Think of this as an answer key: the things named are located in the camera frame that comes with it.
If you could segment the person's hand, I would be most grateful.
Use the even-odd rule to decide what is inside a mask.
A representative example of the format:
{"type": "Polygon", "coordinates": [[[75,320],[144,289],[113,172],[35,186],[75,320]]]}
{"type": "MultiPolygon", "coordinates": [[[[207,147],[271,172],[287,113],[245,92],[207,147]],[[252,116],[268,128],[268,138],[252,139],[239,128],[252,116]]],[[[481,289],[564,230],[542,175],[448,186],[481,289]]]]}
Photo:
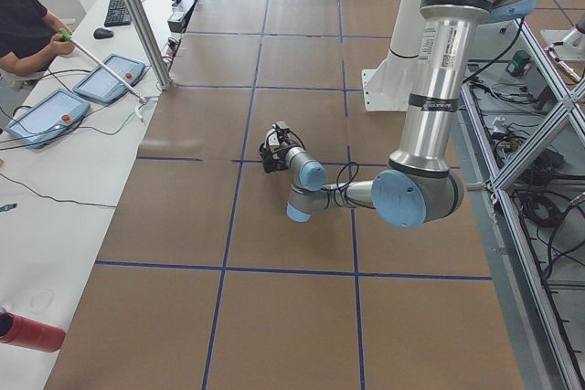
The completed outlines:
{"type": "Polygon", "coordinates": [[[54,34],[49,42],[49,50],[53,56],[65,56],[71,54],[75,46],[66,40],[60,33],[54,34]]]}

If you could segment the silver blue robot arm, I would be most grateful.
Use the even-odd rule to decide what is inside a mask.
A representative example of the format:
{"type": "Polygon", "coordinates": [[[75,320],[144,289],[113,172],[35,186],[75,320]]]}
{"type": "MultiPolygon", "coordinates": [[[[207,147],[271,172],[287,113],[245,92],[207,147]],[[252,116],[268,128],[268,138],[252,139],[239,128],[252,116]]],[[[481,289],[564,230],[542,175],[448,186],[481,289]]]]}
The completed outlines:
{"type": "Polygon", "coordinates": [[[327,173],[289,129],[275,122],[262,158],[293,175],[288,217],[306,222],[332,207],[375,210],[398,228],[418,227],[455,212],[463,184],[445,160],[452,120],[476,28],[527,16],[537,0],[421,0],[424,19],[399,148],[372,181],[328,184],[327,173]]]}

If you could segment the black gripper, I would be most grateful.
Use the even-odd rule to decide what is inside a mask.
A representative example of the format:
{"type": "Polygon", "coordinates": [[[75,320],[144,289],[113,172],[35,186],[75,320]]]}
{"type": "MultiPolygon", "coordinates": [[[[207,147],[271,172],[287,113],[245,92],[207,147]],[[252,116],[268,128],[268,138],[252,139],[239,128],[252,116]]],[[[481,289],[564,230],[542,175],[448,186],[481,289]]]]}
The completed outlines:
{"type": "Polygon", "coordinates": [[[278,155],[271,152],[264,152],[261,155],[261,160],[263,170],[266,174],[286,171],[288,169],[286,162],[278,155]]]}

